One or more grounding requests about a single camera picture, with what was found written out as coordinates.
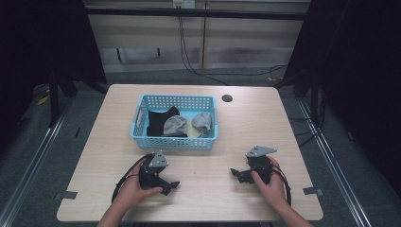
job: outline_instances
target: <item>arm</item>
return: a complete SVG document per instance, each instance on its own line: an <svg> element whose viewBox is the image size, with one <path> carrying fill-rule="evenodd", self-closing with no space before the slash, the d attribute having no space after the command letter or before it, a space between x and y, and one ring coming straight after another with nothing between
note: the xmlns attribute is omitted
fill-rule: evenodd
<svg viewBox="0 0 401 227"><path fill-rule="evenodd" d="M278 163L271 157L271 162L277 166ZM302 216L300 216L290 205L287 203L286 195L284 192L283 180L273 173L270 177L270 182L265 184L260 178L259 174L255 171L252 172L252 177L256 185L262 192L265 201L272 207L274 212L283 220L283 222L290 227L304 227L312 226Z"/></svg>
<svg viewBox="0 0 401 227"><path fill-rule="evenodd" d="M117 197L112 205L110 205L109 209L107 209L106 213L104 213L103 218L100 220L97 227L118 226L128 210L136 206L143 199L154 196L163 191L163 188L161 187L154 187L147 190L142 189L137 175L139 173L139 168L144 161L132 170L130 176L124 182Z"/></svg>

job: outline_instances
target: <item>handheld controller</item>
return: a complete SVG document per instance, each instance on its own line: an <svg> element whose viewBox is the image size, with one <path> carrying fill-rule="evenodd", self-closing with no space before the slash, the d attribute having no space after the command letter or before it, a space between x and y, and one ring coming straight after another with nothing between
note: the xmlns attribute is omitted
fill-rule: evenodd
<svg viewBox="0 0 401 227"><path fill-rule="evenodd" d="M275 151L277 151L275 148L256 146L245 155L251 169L240 172L231 168L231 172L238 178L240 183L254 183L251 175L251 172L254 170L259 174L264 183L269 183L273 166L271 160L266 155Z"/></svg>
<svg viewBox="0 0 401 227"><path fill-rule="evenodd" d="M123 183L129 178L129 174L131 173L131 171L144 159L146 159L146 161L141 165L138 174L141 187L162 187L163 191L161 193L166 196L168 195L168 193L170 193L171 189L176 188L178 184L180 184L180 182L168 183L159 177L159 173L161 173L166 168L166 166L168 166L168 161L161 150L157 153L152 152L136 161L136 163L116 184L112 196L112 202L117 196Z"/></svg>
<svg viewBox="0 0 401 227"><path fill-rule="evenodd" d="M168 195L171 189L176 188L180 182L168 183L159 177L168 166L168 161L162 151L146 155L146 161L139 170L139 183L142 187L162 187L163 195Z"/></svg>

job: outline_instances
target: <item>black curtain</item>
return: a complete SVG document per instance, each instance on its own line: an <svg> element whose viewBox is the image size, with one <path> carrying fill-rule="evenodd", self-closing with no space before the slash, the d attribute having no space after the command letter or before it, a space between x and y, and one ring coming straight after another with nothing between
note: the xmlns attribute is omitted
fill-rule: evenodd
<svg viewBox="0 0 401 227"><path fill-rule="evenodd" d="M78 7L81 0L0 2L1 149L32 99L34 87L57 72L65 82L106 83L87 15L38 13L37 7Z"/></svg>
<svg viewBox="0 0 401 227"><path fill-rule="evenodd" d="M302 94L317 75L330 105L401 196L401 7L395 1L347 0L330 9L325 2L336 1L319 1L311 13L338 16L327 26L304 23L286 76L312 72L295 84ZM321 29L331 32L323 35Z"/></svg>

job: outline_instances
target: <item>wall outlet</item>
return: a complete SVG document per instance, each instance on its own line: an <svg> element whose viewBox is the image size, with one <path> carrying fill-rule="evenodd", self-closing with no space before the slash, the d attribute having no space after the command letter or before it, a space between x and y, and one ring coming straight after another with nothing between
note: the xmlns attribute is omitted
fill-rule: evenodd
<svg viewBox="0 0 401 227"><path fill-rule="evenodd" d="M174 9L183 9L183 0L173 0Z"/></svg>
<svg viewBox="0 0 401 227"><path fill-rule="evenodd" d="M184 9L194 9L195 8L195 0L183 0L183 8Z"/></svg>

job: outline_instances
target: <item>black tape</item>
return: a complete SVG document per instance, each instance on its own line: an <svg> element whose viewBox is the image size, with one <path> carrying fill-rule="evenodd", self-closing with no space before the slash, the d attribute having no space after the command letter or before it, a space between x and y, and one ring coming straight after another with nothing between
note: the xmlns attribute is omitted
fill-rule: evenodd
<svg viewBox="0 0 401 227"><path fill-rule="evenodd" d="M323 195L323 192L321 189L316 189L314 187L306 187L303 188L305 195L312 195L316 194L318 197Z"/></svg>
<svg viewBox="0 0 401 227"><path fill-rule="evenodd" d="M74 200L77 197L78 192L64 191L62 193L56 193L53 197L55 201L62 201L62 199Z"/></svg>

